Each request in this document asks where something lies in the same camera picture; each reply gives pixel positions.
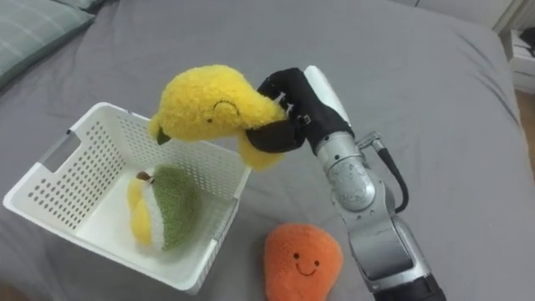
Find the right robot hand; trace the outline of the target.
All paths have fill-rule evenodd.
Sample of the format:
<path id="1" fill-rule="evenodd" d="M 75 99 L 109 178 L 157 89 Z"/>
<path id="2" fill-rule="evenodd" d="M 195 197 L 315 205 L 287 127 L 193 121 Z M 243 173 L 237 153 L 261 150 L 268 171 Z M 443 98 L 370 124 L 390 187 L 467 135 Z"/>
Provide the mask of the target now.
<path id="1" fill-rule="evenodd" d="M 320 100 L 305 73 L 297 67 L 270 74 L 257 91 L 271 100 L 283 97 L 278 105 L 283 111 L 282 120 L 246 130 L 248 141 L 260 151 L 285 153 L 300 148 L 304 142 L 315 150 L 336 132 L 354 135 L 349 122 Z"/>

